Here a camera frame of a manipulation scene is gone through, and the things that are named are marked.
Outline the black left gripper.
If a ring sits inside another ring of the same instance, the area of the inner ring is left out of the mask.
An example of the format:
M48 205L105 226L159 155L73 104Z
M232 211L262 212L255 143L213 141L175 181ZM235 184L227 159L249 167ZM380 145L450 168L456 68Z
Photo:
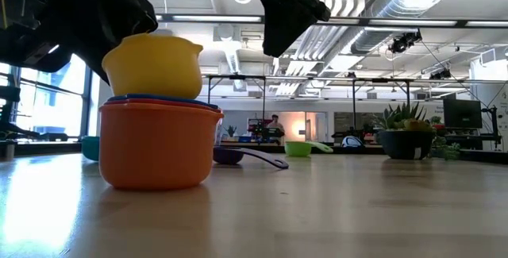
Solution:
M75 54L106 84L103 57L124 38L158 27L148 0L48 0L33 20L33 27L0 28L0 63L58 71Z

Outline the yellow measuring cup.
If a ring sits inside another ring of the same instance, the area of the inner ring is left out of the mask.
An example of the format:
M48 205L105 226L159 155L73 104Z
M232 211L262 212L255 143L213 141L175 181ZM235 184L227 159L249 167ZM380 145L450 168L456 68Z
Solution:
M198 56L203 50L181 37L142 33L126 37L102 60L113 94L197 98L202 90Z

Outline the teal measuring cup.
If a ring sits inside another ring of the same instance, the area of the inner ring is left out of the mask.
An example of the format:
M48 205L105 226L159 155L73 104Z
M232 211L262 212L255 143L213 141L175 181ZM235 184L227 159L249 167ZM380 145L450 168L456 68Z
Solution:
M99 159L100 137L86 136L81 140L82 154L88 159L98 161Z

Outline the orange measuring cup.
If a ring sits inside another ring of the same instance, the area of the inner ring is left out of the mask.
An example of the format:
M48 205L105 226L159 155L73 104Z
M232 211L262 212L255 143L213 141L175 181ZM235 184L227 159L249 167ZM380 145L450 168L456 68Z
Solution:
M117 189L165 191L199 185L211 172L221 112L155 103L100 108L99 171Z

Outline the green measuring cup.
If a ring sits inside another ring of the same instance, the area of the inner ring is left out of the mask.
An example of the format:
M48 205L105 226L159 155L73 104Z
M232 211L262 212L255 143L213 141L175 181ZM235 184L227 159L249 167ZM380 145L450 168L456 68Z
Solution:
M312 148L318 148L324 153L333 153L333 149L328 145L313 141L287 141L284 145L286 155L295 157L309 156Z

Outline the purple measuring cup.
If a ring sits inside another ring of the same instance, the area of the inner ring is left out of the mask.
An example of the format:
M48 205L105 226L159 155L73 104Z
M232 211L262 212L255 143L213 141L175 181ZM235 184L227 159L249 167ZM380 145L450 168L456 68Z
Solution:
M278 169L289 168L289 164L284 160L277 159L266 152L250 148L216 146L214 147L213 159L218 164L234 165L238 164L245 155L255 157Z

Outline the person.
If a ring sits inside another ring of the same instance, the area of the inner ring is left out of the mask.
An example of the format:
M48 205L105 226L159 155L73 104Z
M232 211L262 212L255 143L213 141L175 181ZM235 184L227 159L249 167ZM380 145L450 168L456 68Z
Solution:
M271 140L282 140L285 135L285 129L283 125L279 122L279 116L277 114L272 114L271 122L267 125L268 129L272 130Z

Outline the white and blue helmet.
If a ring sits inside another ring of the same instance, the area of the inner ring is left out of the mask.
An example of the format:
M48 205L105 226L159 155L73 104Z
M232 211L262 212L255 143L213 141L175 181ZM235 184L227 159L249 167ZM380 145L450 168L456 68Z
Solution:
M363 148L364 143L358 137L346 136L343 138L343 140L341 142L341 147L342 148Z

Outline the potted succulent plant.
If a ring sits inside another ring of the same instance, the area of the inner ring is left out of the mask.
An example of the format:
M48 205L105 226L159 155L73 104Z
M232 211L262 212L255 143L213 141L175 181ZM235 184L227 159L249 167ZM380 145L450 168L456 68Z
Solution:
M457 143L448 144L445 137L429 120L426 108L419 103L388 107L373 117L377 141L383 151L396 160L423 160L435 152L445 160L456 160L460 155Z

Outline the black monitor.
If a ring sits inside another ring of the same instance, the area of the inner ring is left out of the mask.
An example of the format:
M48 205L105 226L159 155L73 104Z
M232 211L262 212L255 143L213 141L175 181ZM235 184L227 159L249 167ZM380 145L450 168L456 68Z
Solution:
M481 103L472 100L444 99L444 125L447 128L481 129Z

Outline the silver ceiling duct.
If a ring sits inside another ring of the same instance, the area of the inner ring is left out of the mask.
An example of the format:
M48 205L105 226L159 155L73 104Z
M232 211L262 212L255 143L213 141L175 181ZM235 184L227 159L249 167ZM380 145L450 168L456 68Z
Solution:
M374 0L364 9L362 17L416 18L441 0ZM373 31L355 27L346 30L343 39L353 54L367 54L377 48L389 36L390 32Z

